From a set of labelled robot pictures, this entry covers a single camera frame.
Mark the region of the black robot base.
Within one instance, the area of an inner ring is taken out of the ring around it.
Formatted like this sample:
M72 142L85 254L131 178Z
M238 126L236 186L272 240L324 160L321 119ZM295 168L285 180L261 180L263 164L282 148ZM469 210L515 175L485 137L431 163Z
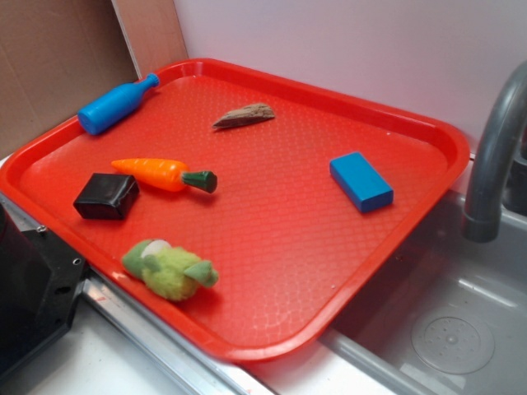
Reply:
M1 380L67 333L87 263L52 230L20 230L1 209Z

